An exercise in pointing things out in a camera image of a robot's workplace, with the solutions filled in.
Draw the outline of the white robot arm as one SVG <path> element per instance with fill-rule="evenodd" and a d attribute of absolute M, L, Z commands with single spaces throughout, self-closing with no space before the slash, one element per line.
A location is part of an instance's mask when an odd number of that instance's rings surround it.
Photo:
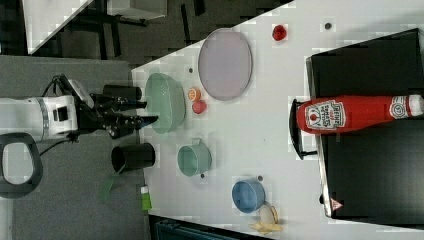
<path fill-rule="evenodd" d="M 112 139 L 132 134 L 156 122 L 158 116 L 124 115 L 122 111 L 145 108 L 146 102 L 120 96 L 78 96 L 1 99 L 1 134 L 26 133 L 35 142 L 70 139 L 105 130 Z"/>

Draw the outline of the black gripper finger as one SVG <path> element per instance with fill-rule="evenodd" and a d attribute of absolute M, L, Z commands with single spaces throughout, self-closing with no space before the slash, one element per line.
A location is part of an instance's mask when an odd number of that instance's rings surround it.
<path fill-rule="evenodd" d="M 145 109 L 147 103 L 145 101 L 131 100 L 126 98 L 117 99 L 115 107 L 117 111 L 127 111 L 135 109 Z"/>
<path fill-rule="evenodd" d="M 159 119 L 158 116 L 125 116 L 122 115 L 118 118 L 118 129 L 135 129 L 139 130 L 145 126 L 153 124 Z"/>

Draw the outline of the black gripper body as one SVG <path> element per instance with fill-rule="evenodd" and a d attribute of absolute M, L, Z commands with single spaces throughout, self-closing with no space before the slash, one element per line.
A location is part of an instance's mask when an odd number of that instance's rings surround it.
<path fill-rule="evenodd" d="M 80 99 L 75 101 L 77 135 L 90 134 L 97 130 L 105 130 L 112 139 L 118 139 L 129 134 L 124 127 L 124 115 L 117 113 L 119 101 L 116 97 L 103 94 L 91 94 L 94 106 L 90 107 Z"/>

